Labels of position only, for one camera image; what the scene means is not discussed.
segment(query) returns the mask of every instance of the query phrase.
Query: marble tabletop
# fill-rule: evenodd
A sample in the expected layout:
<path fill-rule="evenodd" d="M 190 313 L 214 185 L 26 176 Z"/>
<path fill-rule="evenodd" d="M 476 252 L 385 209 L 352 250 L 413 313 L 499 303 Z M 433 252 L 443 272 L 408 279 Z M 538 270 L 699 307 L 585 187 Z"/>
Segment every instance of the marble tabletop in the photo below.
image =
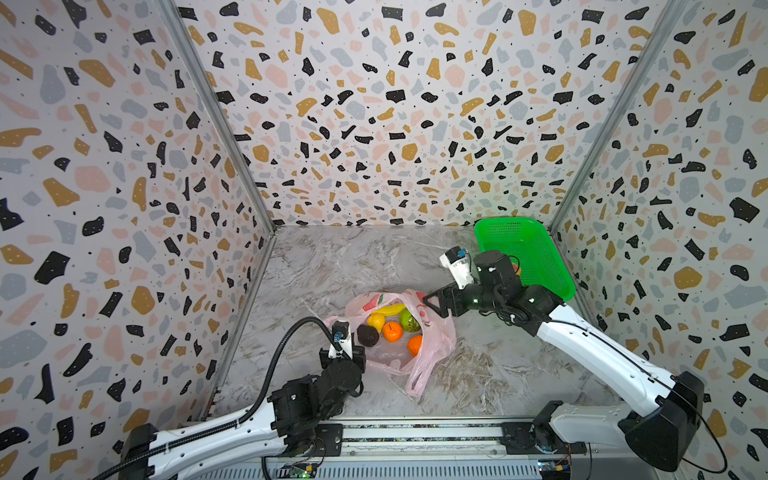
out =
<path fill-rule="evenodd" d="M 217 396 L 215 415 L 243 408 L 259 394 L 275 346 L 298 319 L 343 314 L 370 291 L 422 292 L 451 283 L 439 256 L 461 246 L 478 252 L 474 231 L 448 227 L 283 227 L 257 298 Z M 406 377 L 372 369 L 365 392 L 346 401 L 344 416 L 535 415 L 549 400 L 582 405 L 620 402 L 603 382 L 553 346 L 496 316 L 455 318 L 457 345 L 440 362 L 419 398 Z M 302 326 L 288 342 L 270 391 L 319 373 L 325 337 Z"/>

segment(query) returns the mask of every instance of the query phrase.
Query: green fruit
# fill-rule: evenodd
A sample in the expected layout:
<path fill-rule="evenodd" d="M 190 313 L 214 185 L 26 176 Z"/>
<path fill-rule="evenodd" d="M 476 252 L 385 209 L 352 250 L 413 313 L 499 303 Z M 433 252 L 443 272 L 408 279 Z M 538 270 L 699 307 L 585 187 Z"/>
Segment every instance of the green fruit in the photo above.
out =
<path fill-rule="evenodd" d="M 400 312 L 400 325 L 402 325 L 403 330 L 410 333 L 418 332 L 422 328 L 407 309 Z"/>

